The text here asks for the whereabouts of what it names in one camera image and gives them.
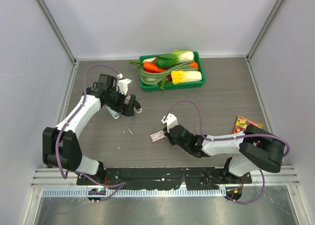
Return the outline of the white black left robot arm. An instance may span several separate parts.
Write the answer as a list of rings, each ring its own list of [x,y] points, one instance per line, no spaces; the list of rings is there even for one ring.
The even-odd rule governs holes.
[[[42,134],[42,159],[47,166],[57,167],[66,178],[69,171],[86,176],[94,185],[100,185],[105,177],[102,162],[83,155],[79,136],[89,120],[106,107],[119,115],[132,117],[142,111],[135,95],[128,95],[132,80],[101,74],[92,87],[85,87],[71,113],[55,127],[47,127]]]

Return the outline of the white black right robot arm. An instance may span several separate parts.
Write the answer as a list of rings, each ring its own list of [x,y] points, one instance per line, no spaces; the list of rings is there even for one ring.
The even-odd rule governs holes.
[[[182,125],[164,127],[164,135],[171,145],[178,145],[196,158],[231,154],[223,167],[221,179],[238,182],[255,170],[278,173],[289,147],[282,140],[263,129],[250,125],[236,134],[210,136],[192,134]]]

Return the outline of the red white staple box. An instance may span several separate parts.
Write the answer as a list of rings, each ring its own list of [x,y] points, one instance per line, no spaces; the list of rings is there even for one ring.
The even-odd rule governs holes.
[[[164,135],[163,131],[159,131],[159,132],[151,134],[150,138],[151,138],[152,142],[156,142],[156,141],[159,141],[159,140],[165,138],[165,135]]]

